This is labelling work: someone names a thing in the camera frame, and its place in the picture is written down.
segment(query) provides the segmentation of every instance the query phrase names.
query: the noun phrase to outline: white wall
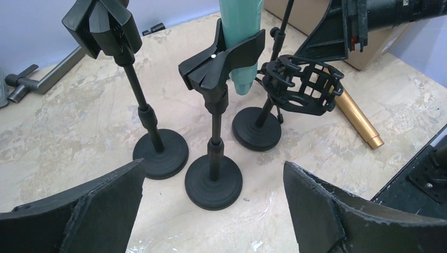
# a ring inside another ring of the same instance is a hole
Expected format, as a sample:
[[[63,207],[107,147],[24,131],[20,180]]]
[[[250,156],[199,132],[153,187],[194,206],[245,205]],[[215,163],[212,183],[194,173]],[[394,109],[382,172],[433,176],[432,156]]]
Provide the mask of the white wall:
[[[77,47],[62,25],[75,0],[1,0],[0,68],[21,72],[31,64],[58,63]],[[163,22],[171,27],[219,11],[218,0],[130,0],[140,33]]]
[[[391,53],[447,87],[447,16],[415,23]]]

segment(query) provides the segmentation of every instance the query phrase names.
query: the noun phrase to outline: countertop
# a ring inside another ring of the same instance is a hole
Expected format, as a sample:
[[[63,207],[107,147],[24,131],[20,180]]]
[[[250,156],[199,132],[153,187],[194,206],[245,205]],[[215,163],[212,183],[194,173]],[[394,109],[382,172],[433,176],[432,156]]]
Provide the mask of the countertop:
[[[297,252],[283,186],[284,162],[365,199],[374,196],[447,123],[447,89],[385,54],[359,72],[343,62],[343,85],[381,134],[371,150],[339,109],[321,117],[284,113],[277,147],[257,153],[239,145],[231,121],[241,109],[261,107],[266,93],[254,84],[239,96],[229,84],[222,117],[225,155],[244,177],[241,196],[222,211],[205,211],[187,197],[188,166],[206,153],[211,115],[202,96],[188,91],[178,64],[210,46],[219,14],[143,38],[135,68],[159,128],[182,134],[190,149],[186,167],[162,181],[146,179],[127,253]],[[280,20],[263,12],[268,32]],[[288,27],[281,54],[293,54],[305,36]],[[267,36],[260,64],[270,58]],[[122,68],[103,54],[84,57],[45,95],[29,94],[0,110],[0,211],[35,201],[102,176],[132,159],[145,134]]]

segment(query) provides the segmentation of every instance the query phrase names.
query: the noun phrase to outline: round black base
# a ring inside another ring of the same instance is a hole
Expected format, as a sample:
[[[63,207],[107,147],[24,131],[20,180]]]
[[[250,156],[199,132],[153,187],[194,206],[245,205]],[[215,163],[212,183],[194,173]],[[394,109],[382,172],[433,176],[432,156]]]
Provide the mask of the round black base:
[[[157,153],[147,133],[135,145],[133,159],[144,158],[148,168],[146,177],[150,179],[166,179],[179,173],[189,157],[188,145],[177,132],[168,129],[159,130],[164,151]]]
[[[261,110],[245,108],[236,114],[231,125],[233,135],[242,146],[259,152],[274,148],[281,139],[281,125],[273,114],[269,113],[263,127],[255,125]]]
[[[228,157],[220,164],[219,179],[210,179],[209,157],[194,161],[186,172],[184,186],[192,202],[206,210],[222,210],[233,204],[242,190],[242,173]]]

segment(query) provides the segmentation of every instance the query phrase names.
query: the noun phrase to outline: brown box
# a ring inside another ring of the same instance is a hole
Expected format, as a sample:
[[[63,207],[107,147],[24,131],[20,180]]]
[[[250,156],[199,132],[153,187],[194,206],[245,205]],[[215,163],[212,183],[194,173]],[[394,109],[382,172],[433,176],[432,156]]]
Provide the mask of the brown box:
[[[288,0],[264,0],[264,8],[282,19]],[[289,18],[289,24],[306,35],[309,35],[322,19],[329,5],[329,0],[295,0]],[[372,31],[368,33],[368,46],[363,52],[352,51],[346,62],[352,67],[362,70],[380,56],[388,52],[410,27],[401,25],[393,29]]]

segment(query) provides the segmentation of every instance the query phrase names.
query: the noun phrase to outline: gold tube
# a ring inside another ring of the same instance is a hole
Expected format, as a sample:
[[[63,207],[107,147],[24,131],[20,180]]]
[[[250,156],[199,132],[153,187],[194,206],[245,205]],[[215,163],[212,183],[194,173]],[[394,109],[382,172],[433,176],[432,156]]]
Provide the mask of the gold tube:
[[[335,103],[372,149],[377,149],[384,144],[382,138],[380,138],[380,134],[365,114],[363,114],[362,110],[354,102],[346,89],[344,89],[341,96],[335,96]]]

